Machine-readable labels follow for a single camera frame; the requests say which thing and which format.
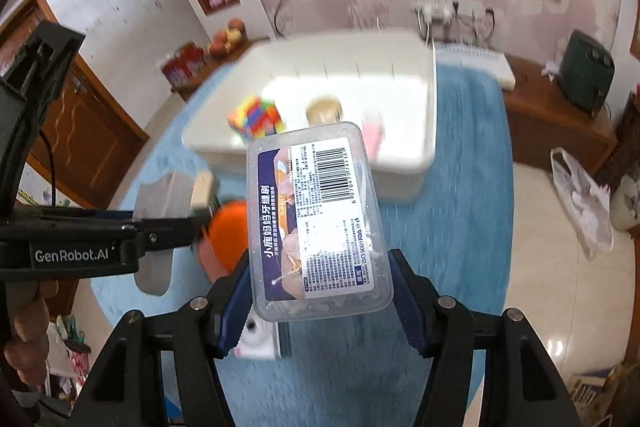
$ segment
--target rubik's cube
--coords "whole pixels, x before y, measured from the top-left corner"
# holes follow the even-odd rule
[[[246,140],[254,140],[284,131],[284,124],[273,102],[250,96],[233,111],[226,121]]]

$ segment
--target blue carpet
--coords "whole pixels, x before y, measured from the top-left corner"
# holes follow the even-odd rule
[[[218,71],[160,139],[122,204],[133,208],[141,183],[177,169],[205,167],[180,139],[197,108],[226,74]],[[412,203],[380,205],[389,248],[401,248],[414,271],[468,308],[500,313],[511,262],[513,169],[500,88],[483,73],[438,67],[436,157]],[[221,176],[221,197],[244,197],[244,179]],[[162,297],[142,294],[132,275],[93,279],[114,325],[129,309],[172,311],[209,289],[189,250],[174,254]],[[411,425],[430,365],[408,346],[393,306],[369,315],[290,324],[292,357],[217,363],[226,399],[242,426]],[[179,403],[172,360],[163,358],[165,391]],[[476,353],[473,396],[484,369]]]

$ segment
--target green appliance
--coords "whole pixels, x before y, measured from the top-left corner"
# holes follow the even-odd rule
[[[615,70],[604,46],[576,30],[560,65],[558,86],[569,102],[595,117],[607,98]]]

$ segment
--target electrical socket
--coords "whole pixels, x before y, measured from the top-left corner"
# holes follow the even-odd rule
[[[431,7],[431,16],[434,18],[443,18],[444,9],[449,7],[449,12],[454,13],[453,3],[458,2],[459,15],[466,17],[480,18],[484,16],[484,4],[478,0],[409,0],[411,9]]]

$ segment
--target blue gripper pad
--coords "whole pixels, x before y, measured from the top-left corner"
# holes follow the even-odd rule
[[[415,347],[418,353],[423,354],[428,347],[424,328],[424,314],[415,300],[396,258],[390,251],[387,254],[391,267],[391,279],[394,283],[394,306],[396,307],[398,318],[400,318],[404,336],[406,336],[407,342],[411,347]]]
[[[238,345],[242,328],[251,309],[252,299],[251,275],[247,264],[222,314],[220,338],[217,344],[222,357],[226,357],[228,352]]]

